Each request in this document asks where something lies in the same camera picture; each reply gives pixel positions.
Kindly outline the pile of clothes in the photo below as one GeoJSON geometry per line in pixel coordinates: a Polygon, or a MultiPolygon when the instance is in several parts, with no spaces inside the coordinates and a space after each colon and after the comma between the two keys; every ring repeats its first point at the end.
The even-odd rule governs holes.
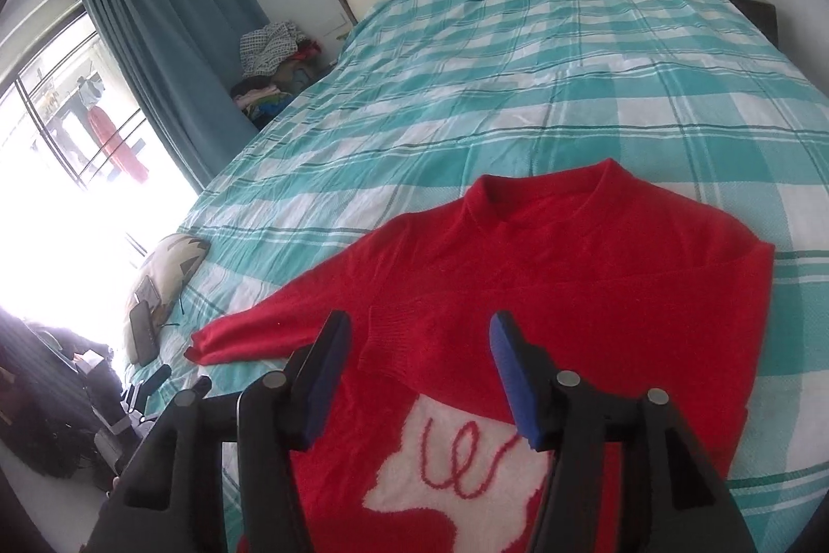
{"type": "Polygon", "coordinates": [[[231,98],[262,131],[322,77],[322,48],[292,21],[271,22],[240,38],[241,80],[231,98]]]}

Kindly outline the blue curtain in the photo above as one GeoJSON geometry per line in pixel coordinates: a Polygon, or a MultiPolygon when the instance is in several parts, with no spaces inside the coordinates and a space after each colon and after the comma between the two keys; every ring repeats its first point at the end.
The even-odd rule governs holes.
{"type": "Polygon", "coordinates": [[[148,123],[201,192],[257,135],[233,103],[257,0],[81,0],[148,123]]]}

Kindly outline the black smartphone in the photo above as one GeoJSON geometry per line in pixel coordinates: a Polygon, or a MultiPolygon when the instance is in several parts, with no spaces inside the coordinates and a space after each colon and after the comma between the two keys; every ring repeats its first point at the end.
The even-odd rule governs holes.
{"type": "Polygon", "coordinates": [[[139,366],[146,366],[159,355],[159,341],[154,331],[152,313],[149,303],[140,300],[129,311],[132,341],[134,341],[135,359],[139,366]]]}

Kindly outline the black bag on floor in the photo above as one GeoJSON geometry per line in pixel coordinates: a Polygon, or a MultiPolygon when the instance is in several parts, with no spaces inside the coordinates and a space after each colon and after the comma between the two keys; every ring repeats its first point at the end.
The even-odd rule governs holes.
{"type": "Polygon", "coordinates": [[[101,440],[124,414],[121,394],[108,345],[2,314],[2,441],[34,472],[87,467],[97,487],[120,476],[138,436],[116,434],[112,459],[101,440]]]}

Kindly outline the dark bedside table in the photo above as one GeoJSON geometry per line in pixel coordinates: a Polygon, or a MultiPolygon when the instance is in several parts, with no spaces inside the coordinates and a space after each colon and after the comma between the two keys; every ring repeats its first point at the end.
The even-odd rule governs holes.
{"type": "Polygon", "coordinates": [[[756,28],[768,42],[778,46],[777,8],[766,0],[729,0],[756,28]]]}

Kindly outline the patterned beige cushion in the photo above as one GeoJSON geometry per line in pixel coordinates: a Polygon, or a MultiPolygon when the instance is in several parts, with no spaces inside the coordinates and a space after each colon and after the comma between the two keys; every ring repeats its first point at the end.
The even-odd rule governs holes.
{"type": "Polygon", "coordinates": [[[126,358],[132,365],[138,363],[134,362],[135,348],[129,324],[129,311],[140,300],[146,300],[152,313],[154,331],[159,338],[160,331],[180,299],[181,292],[207,258],[209,248],[211,244],[207,240],[189,234],[174,233],[162,238],[158,247],[145,258],[126,308],[126,358]]]}

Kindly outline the red knit sweater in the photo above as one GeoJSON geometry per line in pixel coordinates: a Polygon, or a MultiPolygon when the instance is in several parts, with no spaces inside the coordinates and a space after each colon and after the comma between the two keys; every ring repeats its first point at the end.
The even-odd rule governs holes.
{"type": "Polygon", "coordinates": [[[746,420],[774,250],[615,161],[485,175],[396,216],[249,310],[194,334],[200,365],[285,357],[334,310],[353,342],[332,411],[294,456],[320,551],[516,551],[547,459],[511,421],[489,349],[507,311],[604,392],[669,394],[719,472],[746,420]]]}

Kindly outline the teal plaid bed sheet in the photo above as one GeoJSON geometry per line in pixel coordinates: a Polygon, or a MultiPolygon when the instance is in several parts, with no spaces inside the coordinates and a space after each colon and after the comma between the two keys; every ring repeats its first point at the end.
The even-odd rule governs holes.
{"type": "Polygon", "coordinates": [[[757,547],[827,489],[827,101],[728,0],[385,0],[336,69],[260,132],[183,222],[211,250],[160,338],[184,352],[405,212],[483,174],[620,161],[776,249],[770,323],[729,484],[757,547]]]}

